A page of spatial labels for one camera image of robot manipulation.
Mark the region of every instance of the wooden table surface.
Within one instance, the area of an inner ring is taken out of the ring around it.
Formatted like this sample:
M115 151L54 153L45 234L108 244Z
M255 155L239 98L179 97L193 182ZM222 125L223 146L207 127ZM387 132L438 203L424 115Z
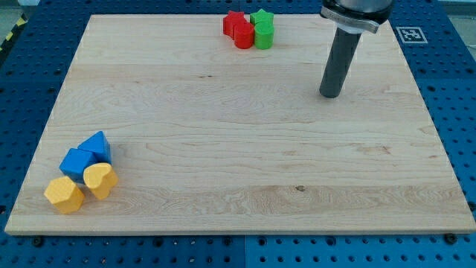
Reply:
M341 96L316 93L335 24L275 16L240 50L223 16L92 16L6 226L11 235L425 234L475 222L388 23ZM98 130L111 195L43 197Z

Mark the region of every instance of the blue pegboard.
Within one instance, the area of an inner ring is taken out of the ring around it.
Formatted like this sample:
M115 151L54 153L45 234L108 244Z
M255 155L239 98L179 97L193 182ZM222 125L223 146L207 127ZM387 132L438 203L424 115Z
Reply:
M318 0L43 0L0 68L0 267L474 267L476 235L10 237L3 232L32 155L93 13L318 13ZM435 0L398 0L399 44L468 201L476 202L475 62Z

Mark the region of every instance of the toy block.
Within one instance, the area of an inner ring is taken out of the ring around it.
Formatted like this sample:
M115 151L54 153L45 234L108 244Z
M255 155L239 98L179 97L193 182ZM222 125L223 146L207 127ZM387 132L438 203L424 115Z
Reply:
M118 175L109 163L97 163L84 170L84 183L96 198L103 200L118 183Z
M249 22L243 22L235 25L235 46L246 49L254 44L254 26Z
M274 27L271 23L261 22L254 26L254 45L259 49L273 46Z
M91 138L85 140L77 147L81 150L92 152L98 162L106 162L112 164L111 146L102 131L97 132Z
M68 176L51 180L44 195L62 214L77 211L84 200L83 192Z
M59 168L63 174L75 182L84 183L84 170L96 163L98 163L98 160L94 157L93 152L71 148L61 162L61 165L59 165Z
M223 33L231 37L233 40L235 39L234 36L234 28L236 24L241 24L246 22L245 13L244 12L234 12L228 11L228 15L223 18Z
M258 10L258 12L250 14L250 22L253 25L256 25L261 22L273 24L274 14L271 12L266 12L264 9Z

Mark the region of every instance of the green block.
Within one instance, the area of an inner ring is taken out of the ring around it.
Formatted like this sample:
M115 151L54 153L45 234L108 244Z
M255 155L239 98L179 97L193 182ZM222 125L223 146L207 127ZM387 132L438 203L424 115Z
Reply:
M261 22L254 26L254 46L268 49L273 46L274 26L269 22Z
M250 14L250 22L252 25L256 25L261 22L267 22L273 24L274 14L266 12L264 9L258 10L258 12Z

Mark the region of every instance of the black cylindrical rod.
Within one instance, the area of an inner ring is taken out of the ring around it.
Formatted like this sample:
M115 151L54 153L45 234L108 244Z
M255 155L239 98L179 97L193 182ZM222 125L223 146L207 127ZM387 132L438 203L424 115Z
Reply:
M319 92L326 98L335 98L341 93L350 63L356 52L360 34L351 34L337 28L327 60L326 70Z

